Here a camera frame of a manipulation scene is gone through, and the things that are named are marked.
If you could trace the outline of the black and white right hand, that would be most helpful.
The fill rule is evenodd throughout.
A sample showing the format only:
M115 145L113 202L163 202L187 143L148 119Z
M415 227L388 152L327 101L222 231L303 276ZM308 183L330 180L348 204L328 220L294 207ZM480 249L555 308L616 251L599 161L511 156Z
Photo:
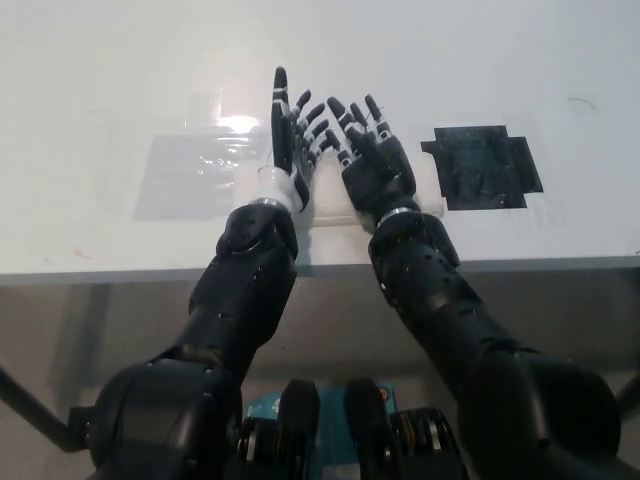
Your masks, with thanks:
M346 141L328 130L337 152L341 176L354 209L378 224L391 214L419 211L416 181L405 149L393 134L374 98L365 97L370 116L355 103L345 107L335 97L327 106Z

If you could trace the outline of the white and black left hand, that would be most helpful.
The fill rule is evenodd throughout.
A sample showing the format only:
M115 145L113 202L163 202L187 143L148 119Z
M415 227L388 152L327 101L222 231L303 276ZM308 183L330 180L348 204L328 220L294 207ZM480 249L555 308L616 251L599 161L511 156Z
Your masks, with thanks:
M288 92L286 70L275 70L271 102L271 160L258 172L258 201L275 205L290 215L306 209L319 158L330 146L329 121L321 115L326 105L305 109L311 92L304 91L295 103Z

